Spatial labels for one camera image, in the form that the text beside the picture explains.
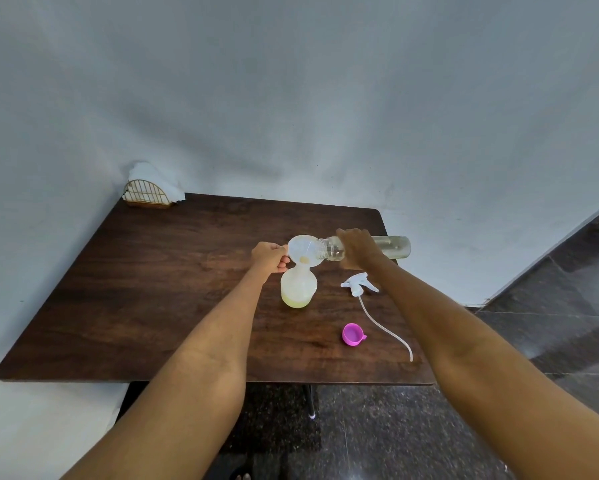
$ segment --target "left hand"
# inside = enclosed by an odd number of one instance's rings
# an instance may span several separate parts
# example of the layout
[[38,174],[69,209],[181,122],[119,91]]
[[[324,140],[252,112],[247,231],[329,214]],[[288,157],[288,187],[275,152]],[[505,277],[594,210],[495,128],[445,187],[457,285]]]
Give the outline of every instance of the left hand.
[[268,274],[283,273],[290,262],[288,245],[280,246],[273,242],[260,242],[251,251],[252,267],[260,268]]

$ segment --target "spray trigger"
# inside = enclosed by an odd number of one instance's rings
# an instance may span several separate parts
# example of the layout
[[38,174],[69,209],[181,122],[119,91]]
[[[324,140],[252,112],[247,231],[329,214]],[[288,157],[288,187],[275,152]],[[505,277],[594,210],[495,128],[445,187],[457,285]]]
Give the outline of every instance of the spray trigger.
[[351,276],[346,281],[344,281],[341,286],[342,288],[350,288],[353,296],[361,296],[364,293],[364,288],[361,286],[364,285],[369,290],[373,290],[378,292],[379,289],[373,286],[371,282],[368,281],[368,273],[359,273]]

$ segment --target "hand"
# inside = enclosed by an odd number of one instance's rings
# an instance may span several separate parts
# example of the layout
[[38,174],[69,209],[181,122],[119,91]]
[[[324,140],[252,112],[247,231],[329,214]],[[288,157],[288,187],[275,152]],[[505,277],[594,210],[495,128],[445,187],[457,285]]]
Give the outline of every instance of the hand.
[[340,263],[344,269],[366,270],[374,260],[385,257],[366,229],[337,229],[337,237],[345,253]]
[[288,245],[280,246],[273,242],[260,242],[251,251],[252,267],[263,270],[268,274],[283,273],[288,268]]

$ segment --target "gold wire holder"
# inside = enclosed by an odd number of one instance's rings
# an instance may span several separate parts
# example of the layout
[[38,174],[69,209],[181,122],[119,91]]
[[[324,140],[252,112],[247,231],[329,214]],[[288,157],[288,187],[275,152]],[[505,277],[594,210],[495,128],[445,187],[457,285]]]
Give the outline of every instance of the gold wire holder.
[[161,188],[147,180],[129,181],[121,198],[131,207],[168,209],[173,204]]

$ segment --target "yellow liquid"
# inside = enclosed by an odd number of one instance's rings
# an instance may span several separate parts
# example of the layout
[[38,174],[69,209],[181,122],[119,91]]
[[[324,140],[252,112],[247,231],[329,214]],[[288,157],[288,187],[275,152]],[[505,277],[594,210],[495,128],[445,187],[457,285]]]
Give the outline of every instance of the yellow liquid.
[[291,300],[289,297],[287,297],[284,294],[284,292],[281,293],[281,298],[282,298],[282,300],[284,300],[284,303],[286,303],[291,308],[303,308],[307,304],[310,303],[310,298],[308,298],[306,301],[294,301],[294,300]]

